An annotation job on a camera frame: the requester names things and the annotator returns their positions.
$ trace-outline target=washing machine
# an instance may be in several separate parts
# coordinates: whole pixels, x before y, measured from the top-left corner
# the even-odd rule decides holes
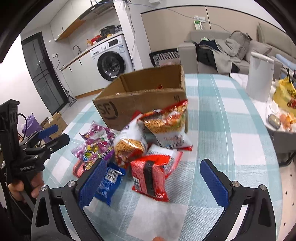
[[[123,35],[116,36],[90,50],[99,74],[113,81],[120,74],[132,72],[133,63]]]

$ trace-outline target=range hood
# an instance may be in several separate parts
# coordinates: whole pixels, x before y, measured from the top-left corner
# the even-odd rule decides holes
[[[113,0],[96,0],[92,1],[94,4],[92,7],[87,9],[82,15],[80,15],[80,20],[92,20],[98,17],[98,15],[103,14],[114,8]]]

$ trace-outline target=silver screw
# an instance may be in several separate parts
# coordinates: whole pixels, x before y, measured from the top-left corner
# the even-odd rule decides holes
[[[261,190],[263,190],[263,191],[266,191],[267,190],[267,187],[265,186],[265,185],[260,185],[260,188],[261,188]]]
[[[68,187],[72,187],[72,186],[75,185],[75,182],[74,181],[69,181],[67,185],[68,185]]]
[[[232,182],[232,185],[233,185],[234,187],[239,187],[239,186],[240,186],[240,183],[239,183],[238,181],[233,181],[233,182]]]
[[[41,187],[41,191],[45,191],[47,189],[47,186],[46,185],[43,185],[42,187]]]

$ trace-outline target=yellow plastic bag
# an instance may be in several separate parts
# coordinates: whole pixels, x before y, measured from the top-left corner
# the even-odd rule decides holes
[[[285,111],[296,116],[296,90],[289,81],[289,77],[279,80],[279,84],[274,92],[273,100]]]

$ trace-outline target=gray backpack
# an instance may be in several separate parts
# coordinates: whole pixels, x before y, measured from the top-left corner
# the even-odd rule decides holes
[[[248,35],[248,33],[242,33],[241,31],[237,30],[234,31],[229,38],[235,40],[241,45],[237,53],[237,57],[242,60],[249,49],[250,42],[252,40],[251,37]]]

